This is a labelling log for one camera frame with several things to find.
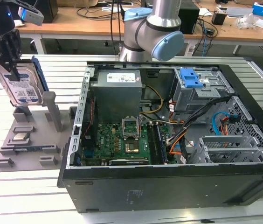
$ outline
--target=gray power supply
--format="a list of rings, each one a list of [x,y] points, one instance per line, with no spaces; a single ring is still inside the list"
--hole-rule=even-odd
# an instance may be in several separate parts
[[[101,70],[90,90],[97,98],[99,122],[120,123],[127,116],[138,116],[142,95],[139,70]]]

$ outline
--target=wire bundle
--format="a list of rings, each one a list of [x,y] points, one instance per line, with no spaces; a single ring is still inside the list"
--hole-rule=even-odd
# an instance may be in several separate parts
[[[171,137],[168,140],[168,144],[172,145],[170,148],[170,155],[171,154],[176,154],[177,152],[174,152],[174,147],[176,146],[176,144],[181,141],[180,143],[180,148],[182,146],[184,146],[184,140],[185,138],[184,135],[187,133],[188,128],[190,127],[190,125],[195,122],[199,117],[203,116],[204,114],[207,113],[207,111],[209,111],[209,109],[217,104],[217,103],[221,103],[221,102],[227,102],[231,99],[231,97],[222,97],[222,98],[218,98],[218,99],[214,99],[212,101],[209,101],[207,104],[205,104],[204,106],[202,106],[200,109],[196,110],[195,112],[193,112],[188,118],[187,120],[182,124],[181,126],[181,131],[179,133],[177,133],[176,135],[174,135],[173,137]]]
[[[214,29],[215,29],[215,32],[213,33],[213,35],[209,35],[206,31],[206,26],[205,26],[205,23],[211,25]],[[210,22],[207,22],[205,21],[204,19],[201,19],[201,18],[198,18],[197,20],[197,24],[201,26],[202,28],[202,38],[200,39],[197,47],[195,48],[193,54],[196,52],[196,51],[199,51],[199,52],[202,52],[202,56],[206,56],[209,49],[212,47],[212,40],[218,35],[219,31],[218,29],[213,25],[211,24]],[[204,40],[202,46],[203,46],[203,50],[198,50],[202,40]]]

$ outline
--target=mesh panel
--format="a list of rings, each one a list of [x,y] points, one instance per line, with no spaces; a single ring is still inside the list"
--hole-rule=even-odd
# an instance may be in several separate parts
[[[229,135],[250,135],[252,137],[255,137],[259,140],[259,144],[257,145],[258,147],[263,147],[263,137],[257,133],[257,131],[255,130],[255,128],[251,125],[248,124],[247,121],[247,117],[245,116],[245,114],[242,112],[240,106],[236,103],[236,101],[230,101],[227,105],[225,110],[223,111],[228,111],[230,114],[236,114],[236,115],[240,115],[241,119],[240,122],[236,122],[235,124],[229,124],[228,125],[228,133]],[[225,117],[225,115],[218,115],[217,118],[217,125],[220,126],[220,120],[223,119]],[[221,147],[219,142],[207,142],[205,143],[208,147]],[[233,144],[232,147],[240,147],[239,144]]]

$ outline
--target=black computer case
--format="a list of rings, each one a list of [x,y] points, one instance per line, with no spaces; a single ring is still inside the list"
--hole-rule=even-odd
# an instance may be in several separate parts
[[[179,18],[181,19],[180,31],[183,34],[193,34],[200,9],[192,0],[182,0],[179,10]]]
[[[115,62],[89,62],[114,68]],[[263,132],[263,110],[228,65],[150,63],[152,67],[221,71]],[[145,63],[134,63],[144,66]],[[249,205],[263,196],[263,163],[252,165],[61,169],[62,181],[78,212],[162,210]]]

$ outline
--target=label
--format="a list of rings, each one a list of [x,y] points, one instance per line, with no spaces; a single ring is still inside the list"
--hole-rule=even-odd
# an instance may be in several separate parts
[[[17,101],[23,103],[37,102],[35,88],[30,85],[30,77],[28,74],[20,74],[20,81],[10,81],[9,75],[4,75],[6,83]]]
[[[193,147],[193,145],[194,145],[194,141],[189,141],[186,147]]]
[[[201,83],[209,83],[208,79],[200,79]]]
[[[17,152],[28,151],[26,148],[16,148],[15,150],[16,150]]]
[[[107,77],[108,83],[135,83],[135,73],[109,73]]]
[[[174,105],[170,104],[169,108],[170,108],[170,112],[174,112]]]
[[[143,196],[143,190],[129,190],[127,191],[125,203],[134,204],[141,202],[140,198]]]
[[[187,160],[183,157],[183,155],[180,155],[180,161],[182,164],[186,164]]]

